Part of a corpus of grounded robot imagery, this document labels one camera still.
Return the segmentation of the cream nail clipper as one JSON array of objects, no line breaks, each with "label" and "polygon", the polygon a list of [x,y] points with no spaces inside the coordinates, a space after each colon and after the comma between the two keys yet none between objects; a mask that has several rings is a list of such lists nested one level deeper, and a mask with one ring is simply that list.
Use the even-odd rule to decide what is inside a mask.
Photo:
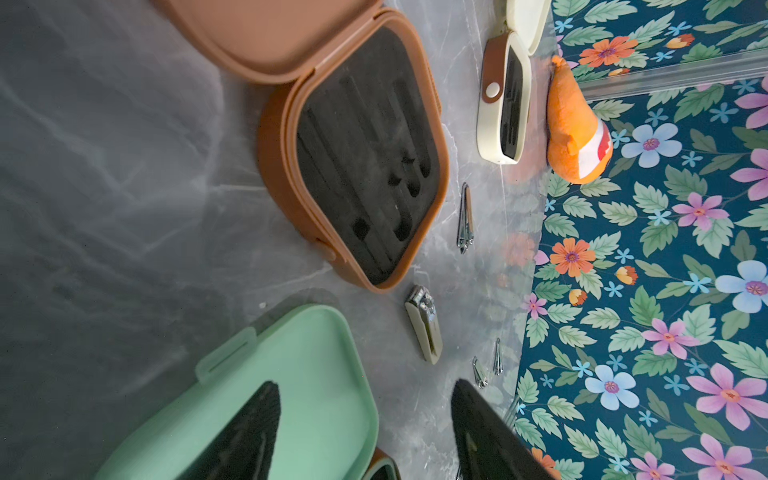
[{"label": "cream nail clipper", "polygon": [[434,298],[426,287],[415,285],[404,306],[424,359],[435,365],[441,357],[443,341]]}]

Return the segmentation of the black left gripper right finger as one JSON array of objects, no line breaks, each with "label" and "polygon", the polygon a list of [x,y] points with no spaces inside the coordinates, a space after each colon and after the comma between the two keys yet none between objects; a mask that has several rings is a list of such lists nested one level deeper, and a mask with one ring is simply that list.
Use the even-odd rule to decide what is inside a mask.
[{"label": "black left gripper right finger", "polygon": [[472,383],[455,383],[450,406],[460,479],[553,477],[553,470],[534,458]]}]

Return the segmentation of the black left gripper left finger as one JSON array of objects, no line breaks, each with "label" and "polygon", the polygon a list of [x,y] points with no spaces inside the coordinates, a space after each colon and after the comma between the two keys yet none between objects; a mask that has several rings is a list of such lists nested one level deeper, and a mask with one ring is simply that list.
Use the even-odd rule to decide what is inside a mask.
[{"label": "black left gripper left finger", "polygon": [[279,386],[264,382],[178,479],[267,479],[280,416]]}]

